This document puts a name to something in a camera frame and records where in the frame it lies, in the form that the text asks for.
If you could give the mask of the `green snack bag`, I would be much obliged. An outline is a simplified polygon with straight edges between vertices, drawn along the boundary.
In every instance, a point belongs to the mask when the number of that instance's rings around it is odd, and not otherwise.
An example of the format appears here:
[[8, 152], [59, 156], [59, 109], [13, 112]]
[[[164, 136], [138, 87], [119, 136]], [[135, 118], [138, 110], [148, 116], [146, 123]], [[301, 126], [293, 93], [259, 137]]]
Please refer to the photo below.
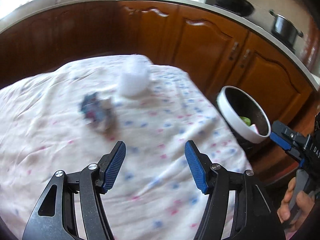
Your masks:
[[251, 126], [251, 120], [247, 117], [241, 116], [240, 119], [247, 125]]

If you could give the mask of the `dark blue wrapper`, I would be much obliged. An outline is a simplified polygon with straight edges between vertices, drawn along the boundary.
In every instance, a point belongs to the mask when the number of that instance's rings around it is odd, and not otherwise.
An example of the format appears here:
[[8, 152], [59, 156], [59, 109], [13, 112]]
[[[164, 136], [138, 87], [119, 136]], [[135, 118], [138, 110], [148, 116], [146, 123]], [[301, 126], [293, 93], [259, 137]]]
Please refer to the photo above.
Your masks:
[[101, 98], [98, 92], [84, 96], [80, 103], [80, 112], [92, 128], [99, 132], [110, 129], [116, 118], [113, 98], [111, 96]]

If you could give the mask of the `white foam fruit net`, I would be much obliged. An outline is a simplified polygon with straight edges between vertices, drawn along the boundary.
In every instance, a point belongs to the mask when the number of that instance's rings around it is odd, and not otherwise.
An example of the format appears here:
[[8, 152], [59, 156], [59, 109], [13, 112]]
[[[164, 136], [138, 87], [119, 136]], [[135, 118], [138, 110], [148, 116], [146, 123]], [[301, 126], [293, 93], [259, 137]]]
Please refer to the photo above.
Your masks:
[[125, 97], [138, 96], [147, 89], [149, 82], [150, 65], [131, 56], [122, 65], [118, 92]]

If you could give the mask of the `black white trash bin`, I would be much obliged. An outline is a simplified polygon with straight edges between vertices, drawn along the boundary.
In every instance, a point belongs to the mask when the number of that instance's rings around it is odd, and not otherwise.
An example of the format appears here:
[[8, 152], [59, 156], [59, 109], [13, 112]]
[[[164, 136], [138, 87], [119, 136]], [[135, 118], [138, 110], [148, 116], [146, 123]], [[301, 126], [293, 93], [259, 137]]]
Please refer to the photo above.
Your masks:
[[[271, 134], [270, 121], [260, 105], [246, 92], [234, 87], [223, 87], [216, 98], [221, 113], [242, 148], [252, 148]], [[247, 126], [240, 117], [251, 120]]]

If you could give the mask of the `brown lower kitchen cabinets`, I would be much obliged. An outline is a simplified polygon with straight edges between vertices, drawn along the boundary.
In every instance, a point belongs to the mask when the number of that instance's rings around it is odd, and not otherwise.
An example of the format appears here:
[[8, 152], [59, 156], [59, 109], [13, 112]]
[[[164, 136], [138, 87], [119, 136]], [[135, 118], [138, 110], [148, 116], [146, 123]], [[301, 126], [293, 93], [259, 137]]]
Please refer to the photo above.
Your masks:
[[187, 72], [207, 98], [223, 86], [252, 96], [269, 120], [291, 122], [318, 89], [272, 35], [210, 6], [85, 1], [44, 9], [1, 32], [1, 86], [99, 55], [142, 54]]

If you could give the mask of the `black stock pot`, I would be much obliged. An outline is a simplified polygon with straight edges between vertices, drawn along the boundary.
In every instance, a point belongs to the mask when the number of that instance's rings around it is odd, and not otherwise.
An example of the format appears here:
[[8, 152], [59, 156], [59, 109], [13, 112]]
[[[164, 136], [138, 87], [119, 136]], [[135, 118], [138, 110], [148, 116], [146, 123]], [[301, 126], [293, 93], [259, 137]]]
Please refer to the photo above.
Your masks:
[[299, 31], [291, 21], [280, 14], [276, 14], [273, 10], [269, 10], [271, 16], [274, 17], [274, 22], [271, 28], [271, 34], [276, 37], [281, 43], [290, 49], [293, 49], [296, 38], [303, 37], [302, 31]]

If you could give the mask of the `black wok pan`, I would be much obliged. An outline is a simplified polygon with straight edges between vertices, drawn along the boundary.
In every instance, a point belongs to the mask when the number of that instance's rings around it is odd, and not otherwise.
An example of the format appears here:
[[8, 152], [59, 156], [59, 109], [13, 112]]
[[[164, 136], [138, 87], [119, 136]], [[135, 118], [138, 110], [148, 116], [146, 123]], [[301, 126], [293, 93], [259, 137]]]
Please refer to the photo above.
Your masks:
[[254, 12], [253, 5], [247, 0], [206, 0], [205, 3], [225, 9], [241, 17], [250, 16]]

